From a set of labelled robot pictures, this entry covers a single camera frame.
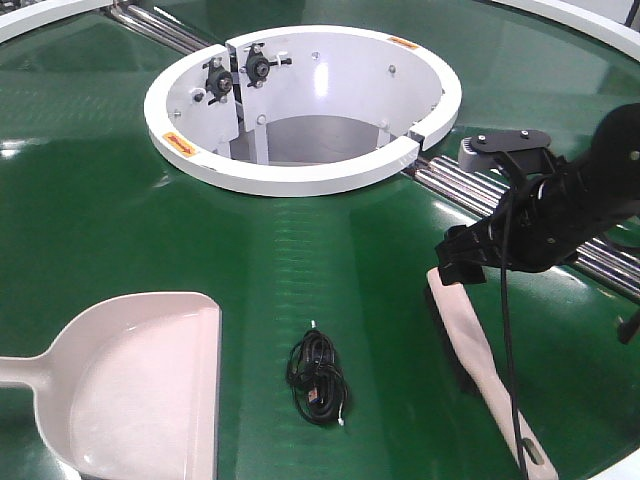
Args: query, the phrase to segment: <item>white dustpan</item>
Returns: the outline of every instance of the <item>white dustpan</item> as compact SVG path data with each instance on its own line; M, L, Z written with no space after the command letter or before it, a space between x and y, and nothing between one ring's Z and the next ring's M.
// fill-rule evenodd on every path
M88 308L33 358L0 357L0 387L34 392L47 447L108 480L215 478L220 309L191 292Z

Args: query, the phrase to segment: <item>green conveyor belt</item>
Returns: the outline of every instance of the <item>green conveyor belt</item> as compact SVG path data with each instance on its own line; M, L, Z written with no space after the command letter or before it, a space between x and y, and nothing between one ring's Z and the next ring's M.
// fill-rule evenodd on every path
M464 92L429 155L453 155L481 130L536 128L571 158L607 111L640 99L635 61L484 2L157 4L214 41L329 23L433 50ZM223 309L220 480L518 478L483 400L455 384L422 297L433 247L466 214L402 174L275 199L176 170L151 144L142 102L179 57L98 13L0 46L0 354L44 351L109 297L196 290ZM638 243L629 228L621 236ZM560 478L587 478L640 446L640 343L618 344L614 323L638 306L571 269L510 279L521 408ZM503 371L496 272L469 290ZM345 428L303 422L284 381L311 319L353 392ZM1 390L0 478L66 475L30 392Z

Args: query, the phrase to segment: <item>black cable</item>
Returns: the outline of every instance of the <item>black cable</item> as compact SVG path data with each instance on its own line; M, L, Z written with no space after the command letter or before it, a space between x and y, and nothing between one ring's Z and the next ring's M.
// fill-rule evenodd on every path
M640 310L634 313L629 320L624 320L618 325L618 340L627 345L638 332L640 332Z
M630 27L633 23L634 18L636 18L636 15L638 14L638 7L640 7L640 0L633 0L627 19L624 22L625 27Z
M515 163L514 159L506 152L503 152L509 161ZM516 197L516 189L512 187L509 190L509 198L507 198L507 212L502 235L502 251L500 259L500 300L502 307L502 324L504 347L507 356L507 375L509 377L508 392L511 397L511 420L513 422L513 433L516 442L516 451L518 456L518 466L523 480L529 480L529 472L525 462L524 442L522 441L522 432L520 431L520 408L518 406L518 382L516 376L515 361L513 358L513 336L511 333L511 315L509 313L509 291L507 283L507 267L509 255L509 234L511 232L511 219L513 217L513 203Z
M315 328L307 331L291 349L286 379L302 418L315 425L344 424L349 390L329 337Z

